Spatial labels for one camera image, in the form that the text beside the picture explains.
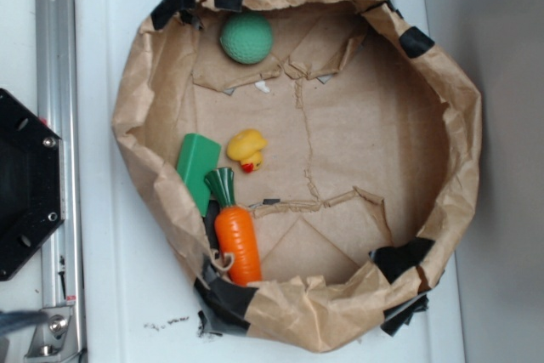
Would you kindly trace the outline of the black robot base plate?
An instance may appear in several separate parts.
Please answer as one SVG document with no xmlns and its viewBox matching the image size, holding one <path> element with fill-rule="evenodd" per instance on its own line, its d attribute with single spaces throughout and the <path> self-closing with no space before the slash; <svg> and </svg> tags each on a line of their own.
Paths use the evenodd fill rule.
<svg viewBox="0 0 544 363">
<path fill-rule="evenodd" d="M 1 280 L 12 279 L 64 221 L 61 138 L 1 90 Z"/>
</svg>

